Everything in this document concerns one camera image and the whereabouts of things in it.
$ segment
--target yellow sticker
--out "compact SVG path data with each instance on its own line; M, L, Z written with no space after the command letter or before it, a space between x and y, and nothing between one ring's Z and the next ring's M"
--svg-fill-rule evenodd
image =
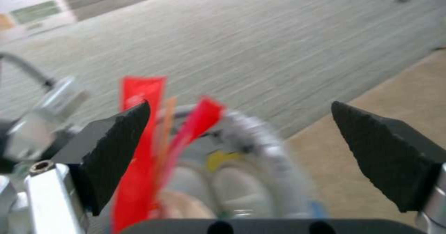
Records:
M210 172L216 171L222 163L229 160L240 160L242 155L240 153L225 153L221 150L216 150L207 156L207 169Z

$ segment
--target gray cable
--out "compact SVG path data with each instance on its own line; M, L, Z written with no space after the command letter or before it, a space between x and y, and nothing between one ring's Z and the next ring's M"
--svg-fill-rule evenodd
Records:
M7 52L0 52L0 60L6 59L16 64L21 70L36 79L39 83L48 89L52 89L54 81L42 74L34 65L24 59Z

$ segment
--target beige floor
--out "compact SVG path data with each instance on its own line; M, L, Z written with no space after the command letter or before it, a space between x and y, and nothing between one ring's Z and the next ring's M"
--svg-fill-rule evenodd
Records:
M446 51L437 51L350 102L406 121L446 148ZM293 156L312 176L334 218L387 218L413 225L360 172L331 115L289 139Z

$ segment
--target black wedge blade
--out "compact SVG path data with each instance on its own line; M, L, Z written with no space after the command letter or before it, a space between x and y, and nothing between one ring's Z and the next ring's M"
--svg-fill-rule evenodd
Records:
M331 112L362 173L400 212L421 210L446 150L400 120L341 102Z

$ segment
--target screw hole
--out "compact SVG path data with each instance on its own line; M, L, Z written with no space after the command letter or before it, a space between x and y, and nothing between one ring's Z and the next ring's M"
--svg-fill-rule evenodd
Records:
M48 162L41 162L35 165L35 169L36 170L41 170L41 169L45 169L46 167L48 167Z
M234 230L229 223L217 221L209 226L207 234L234 234Z
M309 226L310 234L336 234L336 231L327 223L317 221Z

